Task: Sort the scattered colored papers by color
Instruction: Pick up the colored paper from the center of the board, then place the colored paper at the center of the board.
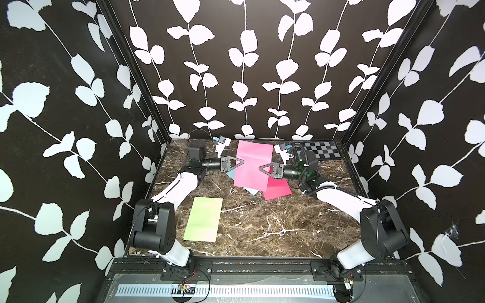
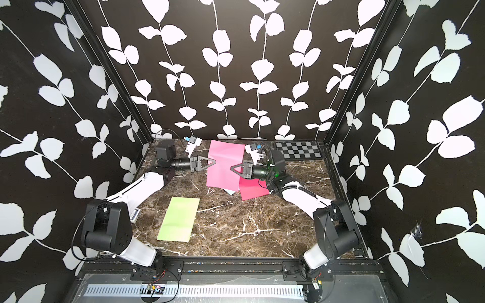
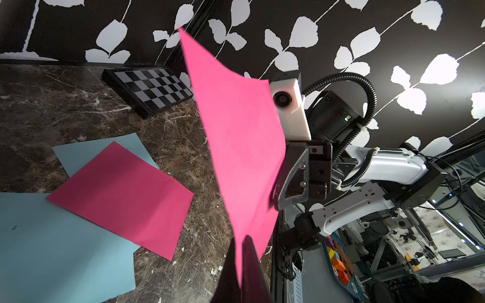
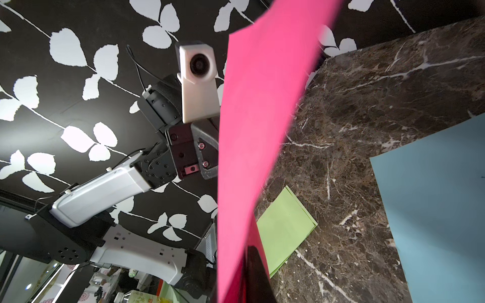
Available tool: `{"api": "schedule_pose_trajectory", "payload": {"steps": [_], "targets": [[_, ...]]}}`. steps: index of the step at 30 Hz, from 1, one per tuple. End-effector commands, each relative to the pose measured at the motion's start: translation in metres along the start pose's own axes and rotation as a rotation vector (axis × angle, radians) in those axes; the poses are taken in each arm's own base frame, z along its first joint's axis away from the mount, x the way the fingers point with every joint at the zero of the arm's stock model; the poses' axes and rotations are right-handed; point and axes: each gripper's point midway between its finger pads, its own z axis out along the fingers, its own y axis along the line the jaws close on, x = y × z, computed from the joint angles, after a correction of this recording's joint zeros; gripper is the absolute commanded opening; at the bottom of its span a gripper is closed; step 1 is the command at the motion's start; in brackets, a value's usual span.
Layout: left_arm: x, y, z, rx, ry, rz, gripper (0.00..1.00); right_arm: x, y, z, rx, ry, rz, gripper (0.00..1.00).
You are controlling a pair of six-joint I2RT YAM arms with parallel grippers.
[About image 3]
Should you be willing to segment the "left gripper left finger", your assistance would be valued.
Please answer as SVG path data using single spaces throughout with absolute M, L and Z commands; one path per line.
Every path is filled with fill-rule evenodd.
M 231 239 L 212 303 L 240 303 L 242 299 L 242 249 Z

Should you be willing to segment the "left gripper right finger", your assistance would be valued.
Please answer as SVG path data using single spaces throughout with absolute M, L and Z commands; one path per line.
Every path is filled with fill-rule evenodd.
M 242 249 L 241 302 L 272 303 L 272 297 L 261 271 L 260 260 L 250 236 L 245 237 Z

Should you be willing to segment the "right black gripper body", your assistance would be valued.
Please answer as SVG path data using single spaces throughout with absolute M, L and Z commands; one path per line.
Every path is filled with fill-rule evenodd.
M 309 146 L 309 200 L 324 201 L 332 190 L 332 142 L 311 140 Z

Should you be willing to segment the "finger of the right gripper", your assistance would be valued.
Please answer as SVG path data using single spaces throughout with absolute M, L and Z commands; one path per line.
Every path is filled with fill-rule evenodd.
M 285 157 L 272 191 L 277 211 L 308 201 L 309 146 L 305 142 L 287 142 Z

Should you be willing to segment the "pink paper sheet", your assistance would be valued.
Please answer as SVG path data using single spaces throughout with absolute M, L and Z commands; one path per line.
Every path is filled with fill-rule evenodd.
M 221 64 L 184 30 L 184 60 L 236 243 L 237 279 L 243 241 L 261 258 L 278 212 L 270 204 L 285 156 L 285 137 L 266 80 L 245 78 Z
M 47 200 L 173 260 L 193 196 L 173 177 L 113 142 Z

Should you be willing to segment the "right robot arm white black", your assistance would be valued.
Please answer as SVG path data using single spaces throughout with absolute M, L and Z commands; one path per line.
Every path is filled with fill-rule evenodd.
M 270 83 L 286 151 L 274 183 L 275 209 L 313 201 L 332 190 L 337 202 L 298 215 L 275 240 L 286 254 L 312 249 L 344 225 L 375 212 L 415 208 L 445 180 L 446 172 L 410 145 L 358 147 L 353 141 L 370 124 L 377 94 L 357 73 L 337 73 L 302 88 L 299 77 Z

